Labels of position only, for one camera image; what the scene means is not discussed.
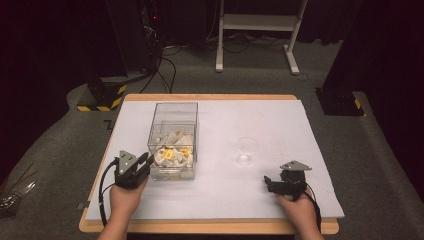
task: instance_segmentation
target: yellow object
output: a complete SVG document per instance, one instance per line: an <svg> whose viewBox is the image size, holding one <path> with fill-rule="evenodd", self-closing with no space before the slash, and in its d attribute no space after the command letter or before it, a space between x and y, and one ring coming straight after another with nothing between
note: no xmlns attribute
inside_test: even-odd
<svg viewBox="0 0 424 240"><path fill-rule="evenodd" d="M188 156L190 156L190 149L188 147L183 147L180 149L180 152L182 152L184 154L184 157L188 158Z"/></svg>
<svg viewBox="0 0 424 240"><path fill-rule="evenodd" d="M163 157L166 158L166 159L168 159L168 160L174 158L174 151L172 151L172 149L166 149L163 152Z"/></svg>

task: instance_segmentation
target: person's left hand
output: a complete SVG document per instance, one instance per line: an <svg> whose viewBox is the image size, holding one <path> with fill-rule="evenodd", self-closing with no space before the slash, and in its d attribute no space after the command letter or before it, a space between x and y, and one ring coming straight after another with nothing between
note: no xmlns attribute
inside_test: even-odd
<svg viewBox="0 0 424 240"><path fill-rule="evenodd" d="M147 177L136 189L127 190L118 186L110 189L110 208L112 215L119 215L120 218L130 219L140 204L141 193L146 187Z"/></svg>

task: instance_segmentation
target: clear plastic box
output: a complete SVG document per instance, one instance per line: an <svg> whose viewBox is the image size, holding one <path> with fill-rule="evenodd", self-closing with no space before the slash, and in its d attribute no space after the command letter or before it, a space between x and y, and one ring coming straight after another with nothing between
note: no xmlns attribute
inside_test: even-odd
<svg viewBox="0 0 424 240"><path fill-rule="evenodd" d="M157 103L148 140L154 180L194 179L198 141L197 102Z"/></svg>

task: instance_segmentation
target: white metal stand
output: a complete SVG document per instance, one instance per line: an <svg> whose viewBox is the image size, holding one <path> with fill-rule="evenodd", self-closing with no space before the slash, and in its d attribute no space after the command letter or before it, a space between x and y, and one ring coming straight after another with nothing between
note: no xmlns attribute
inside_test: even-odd
<svg viewBox="0 0 424 240"><path fill-rule="evenodd" d="M287 56L291 72L294 75L299 74L299 68L293 56L293 47L302 23L303 13L305 12L308 0L301 0L299 12L296 16L275 16L275 15L247 15L247 14L224 14L224 0L221 0L219 17L219 36L218 49L216 55L216 71L224 70L224 52L222 39L224 29L239 30L262 30L262 31L283 31L292 32L290 42L284 45L284 52Z"/></svg>

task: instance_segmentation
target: forearm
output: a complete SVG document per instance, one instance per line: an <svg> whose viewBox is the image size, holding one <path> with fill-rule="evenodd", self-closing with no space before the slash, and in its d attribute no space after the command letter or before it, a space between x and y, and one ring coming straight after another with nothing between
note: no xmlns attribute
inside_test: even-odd
<svg viewBox="0 0 424 240"><path fill-rule="evenodd" d="M98 240L125 240L127 239L127 229L129 218L127 216L112 214L109 222L106 224L103 231L100 233Z"/></svg>
<svg viewBox="0 0 424 240"><path fill-rule="evenodd" d="M308 227L303 227L301 229L298 229L300 239L302 240L323 240L324 237L322 236L321 232L318 230L316 225L310 225Z"/></svg>

